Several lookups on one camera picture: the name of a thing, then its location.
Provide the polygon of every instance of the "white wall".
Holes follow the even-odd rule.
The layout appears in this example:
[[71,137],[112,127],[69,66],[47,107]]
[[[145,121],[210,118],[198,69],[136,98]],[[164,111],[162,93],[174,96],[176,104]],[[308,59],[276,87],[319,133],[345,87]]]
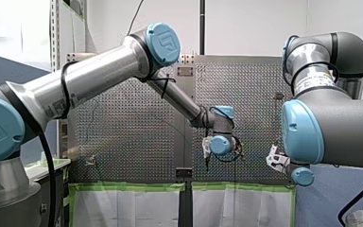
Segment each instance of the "white wall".
[[285,40],[304,35],[306,0],[207,0],[208,55],[281,56]]
[[[87,50],[119,45],[139,2],[87,1]],[[207,0],[206,54],[280,56],[290,34],[305,34],[306,9],[303,0]],[[174,27],[183,53],[199,52],[199,0],[145,1],[133,30],[152,22]]]
[[0,57],[50,70],[49,0],[0,0]]
[[[102,52],[120,45],[139,3],[140,0],[87,1],[87,51]],[[154,22],[168,23],[177,31],[182,52],[199,50],[199,1],[145,1],[132,31]]]
[[347,31],[363,39],[362,0],[308,0],[307,35]]

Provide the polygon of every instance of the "white cloth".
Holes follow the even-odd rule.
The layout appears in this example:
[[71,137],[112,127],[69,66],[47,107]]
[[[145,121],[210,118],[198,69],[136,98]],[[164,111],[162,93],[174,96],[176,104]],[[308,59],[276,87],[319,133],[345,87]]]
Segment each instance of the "white cloth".
[[290,227],[295,212],[293,196],[287,192],[229,188],[194,191],[194,226]]
[[82,191],[75,195],[75,227],[177,227],[179,191]]

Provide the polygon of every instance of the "black cable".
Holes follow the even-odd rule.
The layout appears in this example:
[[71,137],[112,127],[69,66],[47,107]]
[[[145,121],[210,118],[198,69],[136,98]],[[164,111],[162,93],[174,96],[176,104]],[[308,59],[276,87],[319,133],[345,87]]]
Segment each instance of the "black cable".
[[332,64],[332,63],[330,63],[330,62],[328,62],[328,61],[315,61],[315,62],[309,62],[309,63],[307,63],[307,64],[305,64],[305,65],[303,65],[302,67],[300,67],[299,68],[299,70],[297,70],[297,72],[293,75],[293,78],[291,79],[291,84],[290,84],[290,88],[291,88],[291,94],[293,94],[293,96],[295,95],[294,94],[294,81],[296,80],[296,78],[297,78],[297,76],[304,70],[304,69],[306,69],[306,68],[308,68],[309,66],[311,66],[311,65],[314,65],[314,64],[326,64],[329,68],[331,68],[334,72],[335,72],[335,81],[334,81],[334,83],[336,83],[337,82],[337,80],[338,80],[338,78],[339,78],[339,76],[340,76],[340,73],[338,72],[338,69],[337,69],[337,67],[334,65],[334,64]]
[[348,211],[348,210],[350,210],[350,208],[352,208],[357,202],[359,202],[361,199],[363,198],[363,189],[362,189],[362,191],[358,194],[358,195],[356,195],[349,203],[347,203],[344,207],[343,207],[343,209],[341,209],[341,211],[338,213],[338,216],[337,216],[337,218],[338,218],[338,221],[340,222],[340,224],[342,225],[342,226],[346,226],[346,224],[344,223],[344,221],[343,221],[343,216],[344,216],[344,214]]
[[128,31],[128,34],[127,35],[130,35],[131,29],[132,29],[132,25],[134,24],[135,18],[137,17],[138,12],[140,11],[141,5],[143,5],[143,2],[144,2],[144,0],[141,0],[140,4],[138,5],[137,10],[135,11],[135,14],[134,14],[134,17],[131,20],[131,24],[130,24],[129,31]]
[[287,79],[287,51],[288,51],[288,48],[290,47],[290,44],[293,41],[293,39],[296,39],[296,38],[299,38],[299,36],[292,35],[292,36],[288,37],[287,41],[285,42],[285,46],[283,47],[284,55],[283,55],[282,73],[283,73],[283,80],[285,81],[285,83],[288,84],[288,86],[291,86],[291,83]]
[[40,134],[41,144],[43,146],[43,152],[45,153],[46,162],[48,164],[48,175],[49,175],[49,197],[50,197],[50,205],[49,205],[49,218],[48,218],[48,227],[55,227],[56,222],[56,176],[55,176],[55,168],[54,161],[52,159],[51,150],[48,145],[48,141],[46,140],[45,134]]
[[167,78],[160,78],[160,79],[147,79],[146,81],[159,81],[159,80],[165,80],[164,82],[164,88],[162,90],[162,93],[161,93],[161,99],[164,99],[164,94],[166,93],[166,88],[167,88],[167,84],[169,83],[169,81],[172,81],[174,83],[176,83],[176,80],[175,79],[172,79],[169,77],[169,74],[166,74]]
[[69,94],[69,90],[67,89],[67,84],[66,84],[67,68],[69,68],[70,65],[75,64],[77,62],[78,61],[67,62],[60,71],[60,86],[61,86],[61,89],[64,94],[65,103],[64,103],[64,110],[61,113],[61,117],[59,117],[57,119],[66,119],[67,115],[69,114],[71,105],[70,105],[70,94]]

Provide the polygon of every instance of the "pegboard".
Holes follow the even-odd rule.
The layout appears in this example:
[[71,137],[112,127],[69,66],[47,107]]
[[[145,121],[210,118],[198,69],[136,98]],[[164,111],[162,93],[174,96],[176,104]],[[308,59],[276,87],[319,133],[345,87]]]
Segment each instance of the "pegboard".
[[[73,114],[69,131],[74,129],[75,135],[69,144],[75,145],[78,158],[72,163],[72,181],[172,183],[176,181],[176,156],[191,157],[192,162],[182,164],[192,165],[194,181],[287,183],[285,175],[266,164],[270,146],[281,135],[282,104],[290,99],[281,59],[195,56],[189,63],[193,77],[184,77],[183,84],[178,84],[183,89],[195,88],[188,95],[205,107],[234,106],[234,134],[243,143],[245,161],[223,164],[212,158],[207,172],[201,147],[204,131],[178,124],[183,122],[180,116],[153,89],[129,79]],[[177,67],[164,70],[179,80]],[[276,94],[284,98],[275,99]],[[183,148],[178,146],[181,138],[187,138]]]
[[129,79],[74,116],[73,182],[175,182],[174,110],[147,84]]
[[[195,66],[196,102],[206,107],[234,107],[234,134],[243,144],[245,160],[227,164],[212,157],[207,172],[201,152],[204,131],[193,130],[194,180],[287,183],[285,175],[266,163],[271,145],[281,136],[281,107],[290,97],[282,78],[281,59],[197,56]],[[276,94],[283,94],[283,98],[276,99]]]

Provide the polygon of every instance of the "metal pole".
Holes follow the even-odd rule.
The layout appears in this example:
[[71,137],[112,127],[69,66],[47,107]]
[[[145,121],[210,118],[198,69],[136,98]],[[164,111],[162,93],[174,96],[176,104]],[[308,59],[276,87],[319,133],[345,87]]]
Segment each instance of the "metal pole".
[[199,54],[205,55],[205,0],[199,4]]

